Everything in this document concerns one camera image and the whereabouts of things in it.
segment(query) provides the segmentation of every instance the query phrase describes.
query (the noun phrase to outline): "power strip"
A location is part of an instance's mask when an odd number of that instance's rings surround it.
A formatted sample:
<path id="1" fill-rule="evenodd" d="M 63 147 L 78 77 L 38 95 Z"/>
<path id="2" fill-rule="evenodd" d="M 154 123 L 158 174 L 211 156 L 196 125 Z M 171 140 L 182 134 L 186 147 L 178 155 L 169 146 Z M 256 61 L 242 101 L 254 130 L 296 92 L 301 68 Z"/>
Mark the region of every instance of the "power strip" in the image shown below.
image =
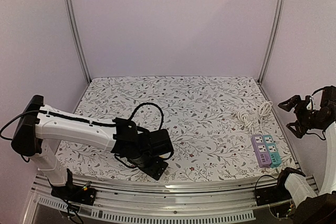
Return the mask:
<path id="1" fill-rule="evenodd" d="M 266 149 L 263 136 L 253 135 L 251 142 L 260 168 L 269 167 L 272 164 L 272 160 Z"/>
<path id="2" fill-rule="evenodd" d="M 276 168 L 279 165 L 281 165 L 281 157 L 280 157 L 278 149 L 275 145 L 275 142 L 274 142 L 271 135 L 264 135 L 262 137 L 264 139 L 264 142 L 267 146 L 268 153 L 269 153 L 269 155 L 271 157 L 271 160 L 272 160 L 272 164 L 271 164 L 270 167 L 271 168 Z"/>

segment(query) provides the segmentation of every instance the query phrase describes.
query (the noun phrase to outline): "table surface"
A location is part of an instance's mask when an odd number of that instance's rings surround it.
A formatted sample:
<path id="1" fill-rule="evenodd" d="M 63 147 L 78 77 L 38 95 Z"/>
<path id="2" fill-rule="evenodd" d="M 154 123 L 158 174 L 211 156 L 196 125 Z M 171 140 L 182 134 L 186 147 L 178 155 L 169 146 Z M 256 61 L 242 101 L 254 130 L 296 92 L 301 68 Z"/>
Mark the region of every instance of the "table surface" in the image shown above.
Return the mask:
<path id="1" fill-rule="evenodd" d="M 277 174 L 295 162 L 274 115 L 263 123 L 273 136 L 282 159 L 278 168 L 260 168 L 250 133 L 236 118 L 247 111 L 260 133 L 258 108 L 266 99 L 253 78 L 247 77 L 120 77 L 96 78 L 85 92 L 76 113 L 93 118 L 128 118 L 143 102 L 153 102 L 164 112 L 175 150 L 168 168 L 156 182 L 138 169 L 128 169 L 113 154 L 96 147 L 61 142 L 56 153 L 74 173 L 152 183 L 206 182 Z M 143 107 L 133 119 L 156 130 L 160 113 Z"/>

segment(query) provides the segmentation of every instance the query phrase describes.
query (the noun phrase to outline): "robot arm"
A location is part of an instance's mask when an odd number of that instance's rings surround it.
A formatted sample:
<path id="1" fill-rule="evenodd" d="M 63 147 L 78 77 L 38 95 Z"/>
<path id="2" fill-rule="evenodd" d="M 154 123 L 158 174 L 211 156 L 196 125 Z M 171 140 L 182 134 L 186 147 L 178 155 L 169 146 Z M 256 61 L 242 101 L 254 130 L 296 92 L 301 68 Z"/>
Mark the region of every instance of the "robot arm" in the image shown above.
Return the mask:
<path id="1" fill-rule="evenodd" d="M 320 110 L 313 109 L 312 96 L 322 92 Z M 312 96 L 301 100 L 299 95 L 279 104 L 289 112 L 295 109 L 297 120 L 287 124 L 287 128 L 297 137 L 309 134 L 310 129 L 323 130 L 327 141 L 327 164 L 319 195 L 310 188 L 304 177 L 286 168 L 278 179 L 278 187 L 284 186 L 291 194 L 297 207 L 294 223 L 334 223 L 336 221 L 336 87 L 319 89 Z"/>
<path id="2" fill-rule="evenodd" d="M 129 119 L 93 119 L 44 105 L 43 97 L 35 95 L 24 113 L 16 117 L 20 120 L 13 139 L 1 135 L 10 123 L 1 129 L 0 136 L 12 140 L 11 146 L 14 151 L 34 161 L 38 169 L 49 179 L 53 196 L 92 205 L 95 190 L 90 188 L 85 193 L 88 185 L 84 187 L 74 185 L 71 171 L 60 164 L 44 139 L 70 141 L 101 148 L 115 153 L 118 160 L 126 157 L 134 168 L 137 167 L 159 180 L 168 166 L 165 160 L 173 155 L 174 149 L 168 131 L 161 129 L 163 112 L 160 108 L 162 119 L 157 131 L 150 132 L 131 121 L 136 111 L 143 105 L 159 108 L 156 104 L 144 103 L 133 111 Z M 168 158 L 160 157 L 167 153 L 170 153 Z"/>

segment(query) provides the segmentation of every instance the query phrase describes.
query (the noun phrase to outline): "purple power strip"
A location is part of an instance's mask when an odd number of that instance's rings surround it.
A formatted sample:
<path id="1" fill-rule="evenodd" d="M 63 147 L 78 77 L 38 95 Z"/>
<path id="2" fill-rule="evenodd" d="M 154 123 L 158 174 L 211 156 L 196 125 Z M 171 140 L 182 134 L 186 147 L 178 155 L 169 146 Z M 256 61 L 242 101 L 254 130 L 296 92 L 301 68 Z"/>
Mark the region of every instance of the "purple power strip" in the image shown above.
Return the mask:
<path id="1" fill-rule="evenodd" d="M 253 135 L 251 137 L 252 146 L 256 154 L 258 164 L 261 168 L 269 167 L 272 164 L 271 157 L 267 151 L 262 135 Z"/>

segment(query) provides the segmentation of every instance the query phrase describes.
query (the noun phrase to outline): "teal power strip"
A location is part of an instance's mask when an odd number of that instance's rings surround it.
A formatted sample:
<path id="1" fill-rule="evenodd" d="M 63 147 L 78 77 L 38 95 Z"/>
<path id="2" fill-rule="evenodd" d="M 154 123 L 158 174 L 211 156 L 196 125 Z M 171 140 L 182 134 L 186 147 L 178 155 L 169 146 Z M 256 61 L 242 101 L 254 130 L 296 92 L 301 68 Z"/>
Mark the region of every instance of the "teal power strip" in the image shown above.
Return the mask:
<path id="1" fill-rule="evenodd" d="M 264 142 L 267 146 L 268 153 L 269 153 L 269 155 L 271 157 L 271 160 L 272 160 L 272 164 L 271 164 L 270 167 L 271 168 L 276 168 L 279 165 L 281 165 L 281 157 L 280 157 L 278 149 L 275 145 L 275 142 L 274 142 L 271 135 L 264 135 L 262 137 L 264 139 Z"/>

